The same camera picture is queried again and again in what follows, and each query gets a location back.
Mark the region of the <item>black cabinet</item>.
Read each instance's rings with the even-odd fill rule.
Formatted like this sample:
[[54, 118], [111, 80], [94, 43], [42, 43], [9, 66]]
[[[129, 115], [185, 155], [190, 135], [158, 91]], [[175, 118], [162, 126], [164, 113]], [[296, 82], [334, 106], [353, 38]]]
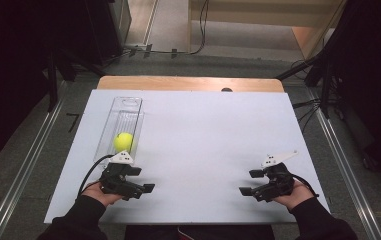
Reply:
[[128, 0], [60, 0], [62, 43], [83, 60], [103, 65], [122, 52], [132, 22]]

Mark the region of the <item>clear plastic container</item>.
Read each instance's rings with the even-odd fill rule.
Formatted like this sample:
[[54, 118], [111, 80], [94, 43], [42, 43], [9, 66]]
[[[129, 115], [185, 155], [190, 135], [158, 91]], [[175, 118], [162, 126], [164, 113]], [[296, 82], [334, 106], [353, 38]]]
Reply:
[[115, 97], [102, 131], [94, 161], [106, 155], [115, 155], [113, 140], [121, 132], [133, 135], [131, 157], [135, 157], [144, 119], [143, 100], [137, 97]]

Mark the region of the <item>wooden table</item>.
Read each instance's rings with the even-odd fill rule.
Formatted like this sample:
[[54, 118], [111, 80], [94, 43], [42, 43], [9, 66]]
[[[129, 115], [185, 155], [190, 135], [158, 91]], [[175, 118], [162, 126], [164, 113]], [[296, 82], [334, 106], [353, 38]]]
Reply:
[[104, 76], [98, 90], [278, 92], [284, 88], [278, 79], [181, 77], [181, 76]]

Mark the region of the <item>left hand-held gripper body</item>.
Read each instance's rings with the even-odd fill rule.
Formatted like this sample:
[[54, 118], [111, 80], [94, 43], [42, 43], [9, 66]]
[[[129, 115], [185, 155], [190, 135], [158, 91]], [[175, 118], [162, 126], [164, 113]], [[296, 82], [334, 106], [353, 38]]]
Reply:
[[106, 194], [121, 195], [123, 200], [139, 199], [144, 192], [141, 185], [129, 182], [127, 170], [134, 167], [134, 160], [127, 151], [122, 151], [109, 157], [107, 166], [102, 172], [100, 183]]

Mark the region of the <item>yellow tennis ball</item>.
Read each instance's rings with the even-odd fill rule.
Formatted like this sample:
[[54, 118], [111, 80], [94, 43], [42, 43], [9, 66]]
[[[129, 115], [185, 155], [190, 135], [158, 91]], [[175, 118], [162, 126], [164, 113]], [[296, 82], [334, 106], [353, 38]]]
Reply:
[[113, 140], [114, 149], [117, 152], [127, 151], [131, 152], [133, 144], [133, 135], [128, 132], [121, 132], [115, 136]]

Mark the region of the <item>black stand legs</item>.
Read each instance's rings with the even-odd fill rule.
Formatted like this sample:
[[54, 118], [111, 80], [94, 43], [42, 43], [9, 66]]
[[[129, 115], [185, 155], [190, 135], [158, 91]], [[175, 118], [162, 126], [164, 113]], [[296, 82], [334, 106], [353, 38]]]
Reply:
[[332, 81], [332, 69], [333, 65], [328, 58], [328, 54], [322, 50], [312, 58], [308, 60], [303, 60], [300, 64], [291, 67], [289, 70], [276, 76], [276, 79], [282, 81], [295, 75], [302, 70], [309, 68], [304, 83], [307, 87], [315, 87], [319, 81], [322, 81], [322, 89], [320, 96], [320, 109], [326, 119], [329, 118], [329, 91], [331, 88]]
[[85, 69], [93, 72], [99, 77], [106, 76], [106, 73], [95, 65], [79, 58], [66, 49], [51, 49], [47, 55], [47, 80], [49, 93], [48, 111], [52, 112], [59, 101], [58, 85], [56, 73], [60, 72], [66, 81], [74, 81], [76, 72], [72, 67], [73, 63], [81, 65]]

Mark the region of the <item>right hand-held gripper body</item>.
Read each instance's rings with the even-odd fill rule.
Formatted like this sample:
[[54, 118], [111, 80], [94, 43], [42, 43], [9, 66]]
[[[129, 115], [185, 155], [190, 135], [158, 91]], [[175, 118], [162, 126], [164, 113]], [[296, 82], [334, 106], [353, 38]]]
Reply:
[[284, 161], [297, 154], [298, 151], [294, 150], [291, 152], [268, 155], [266, 157], [261, 163], [260, 170], [264, 171], [263, 177], [267, 177], [269, 182], [252, 189], [252, 196], [257, 201], [270, 202], [276, 197], [290, 195], [292, 193], [294, 179], [284, 164]]

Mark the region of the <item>person's left hand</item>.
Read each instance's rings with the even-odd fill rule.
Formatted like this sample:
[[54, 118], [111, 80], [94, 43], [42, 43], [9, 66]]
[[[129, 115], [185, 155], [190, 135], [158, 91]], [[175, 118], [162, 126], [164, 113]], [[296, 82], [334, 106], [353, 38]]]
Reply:
[[100, 182], [95, 182], [87, 185], [84, 191], [82, 192], [82, 195], [91, 197], [99, 201], [105, 207], [113, 205], [115, 202], [122, 199], [121, 195], [104, 193], [102, 191], [102, 185]]

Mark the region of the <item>metal floor rail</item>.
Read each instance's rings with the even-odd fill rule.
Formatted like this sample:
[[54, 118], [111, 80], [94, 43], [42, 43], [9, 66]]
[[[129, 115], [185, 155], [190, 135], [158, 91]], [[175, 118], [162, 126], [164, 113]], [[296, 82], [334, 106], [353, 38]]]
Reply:
[[372, 208], [370, 207], [370, 204], [360, 186], [360, 183], [350, 166], [350, 163], [335, 133], [331, 121], [324, 114], [324, 110], [327, 109], [325, 103], [325, 100], [319, 101], [320, 110], [317, 113], [319, 123], [323, 129], [324, 135], [331, 148], [343, 181], [345, 182], [346, 188], [349, 192], [357, 215], [364, 227], [368, 239], [381, 240], [381, 229], [375, 214], [373, 213]]
[[27, 185], [31, 173], [39, 159], [41, 151], [50, 135], [59, 112], [63, 106], [65, 95], [68, 92], [70, 84], [62, 81], [58, 86], [58, 102], [54, 105], [51, 112], [47, 113], [30, 149], [27, 152], [23, 163], [16, 174], [7, 194], [0, 204], [0, 239], [4, 230], [20, 200], [20, 197]]

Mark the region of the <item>person's right hand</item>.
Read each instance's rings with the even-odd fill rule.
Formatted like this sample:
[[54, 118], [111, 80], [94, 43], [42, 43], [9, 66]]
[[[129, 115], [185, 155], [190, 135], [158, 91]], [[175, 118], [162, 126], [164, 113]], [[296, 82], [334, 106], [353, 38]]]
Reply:
[[295, 181], [293, 185], [293, 191], [290, 195], [276, 197], [274, 198], [274, 201], [282, 204], [288, 210], [292, 210], [297, 205], [313, 197], [314, 195], [306, 185], [299, 181]]

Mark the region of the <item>dark curtain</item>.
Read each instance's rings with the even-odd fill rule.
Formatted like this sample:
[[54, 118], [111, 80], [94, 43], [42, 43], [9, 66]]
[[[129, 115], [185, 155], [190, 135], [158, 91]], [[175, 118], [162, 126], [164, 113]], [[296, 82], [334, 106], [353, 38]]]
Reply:
[[381, 0], [347, 0], [329, 43], [345, 121], [366, 167], [381, 171]]
[[48, 93], [44, 46], [27, 0], [0, 0], [0, 151]]

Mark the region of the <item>light wooden furniture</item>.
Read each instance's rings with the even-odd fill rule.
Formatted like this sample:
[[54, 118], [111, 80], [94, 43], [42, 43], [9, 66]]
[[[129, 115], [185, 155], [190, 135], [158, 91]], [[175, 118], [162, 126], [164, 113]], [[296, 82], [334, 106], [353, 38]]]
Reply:
[[290, 26], [305, 59], [312, 58], [348, 0], [209, 0], [215, 22]]

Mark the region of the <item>white table board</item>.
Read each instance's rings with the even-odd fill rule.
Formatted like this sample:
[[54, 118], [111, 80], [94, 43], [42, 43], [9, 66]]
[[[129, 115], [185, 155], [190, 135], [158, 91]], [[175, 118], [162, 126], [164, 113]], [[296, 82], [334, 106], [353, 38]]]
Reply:
[[135, 182], [154, 184], [103, 216], [122, 224], [254, 224], [291, 222], [285, 207], [244, 196], [260, 186], [249, 172], [268, 157], [289, 154], [291, 173], [316, 193], [318, 176], [285, 93], [138, 91], [144, 113]]

